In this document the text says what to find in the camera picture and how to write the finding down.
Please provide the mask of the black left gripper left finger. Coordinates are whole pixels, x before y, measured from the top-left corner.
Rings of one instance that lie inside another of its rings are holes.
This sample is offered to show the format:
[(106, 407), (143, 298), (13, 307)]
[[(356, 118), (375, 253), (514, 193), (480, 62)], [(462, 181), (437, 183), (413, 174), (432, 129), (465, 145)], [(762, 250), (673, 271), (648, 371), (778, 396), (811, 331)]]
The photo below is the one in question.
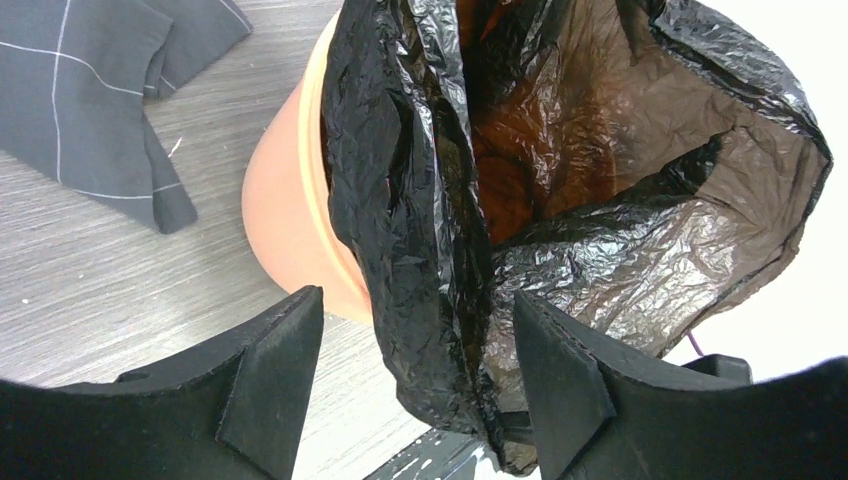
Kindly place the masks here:
[(111, 383), (1, 384), (5, 479), (288, 479), (324, 327), (306, 286)]

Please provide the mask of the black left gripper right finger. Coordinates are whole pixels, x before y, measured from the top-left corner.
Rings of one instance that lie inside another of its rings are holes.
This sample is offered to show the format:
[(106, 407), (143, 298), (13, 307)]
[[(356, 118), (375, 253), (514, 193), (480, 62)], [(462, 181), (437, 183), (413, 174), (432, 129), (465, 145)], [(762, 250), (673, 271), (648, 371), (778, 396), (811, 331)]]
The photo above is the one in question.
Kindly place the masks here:
[(748, 363), (682, 366), (523, 292), (514, 332), (527, 408), (512, 437), (545, 479), (843, 479), (847, 361), (753, 383)]

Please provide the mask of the black plastic trash bag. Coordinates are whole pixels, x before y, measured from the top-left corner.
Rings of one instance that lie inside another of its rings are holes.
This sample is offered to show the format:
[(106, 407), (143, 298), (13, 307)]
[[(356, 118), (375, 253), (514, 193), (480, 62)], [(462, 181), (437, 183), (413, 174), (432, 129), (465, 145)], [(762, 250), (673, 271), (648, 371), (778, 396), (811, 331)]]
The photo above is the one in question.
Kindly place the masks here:
[(321, 121), (398, 400), (518, 476), (516, 291), (664, 354), (785, 269), (833, 165), (784, 62), (696, 1), (347, 1)]

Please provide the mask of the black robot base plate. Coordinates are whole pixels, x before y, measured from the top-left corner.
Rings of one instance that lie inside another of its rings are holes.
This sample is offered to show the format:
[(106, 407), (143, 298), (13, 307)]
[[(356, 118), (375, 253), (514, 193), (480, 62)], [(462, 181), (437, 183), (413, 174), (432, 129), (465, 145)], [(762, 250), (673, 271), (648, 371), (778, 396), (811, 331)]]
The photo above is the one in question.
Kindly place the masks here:
[(401, 449), (365, 480), (496, 479), (494, 454), (465, 434), (431, 429)]

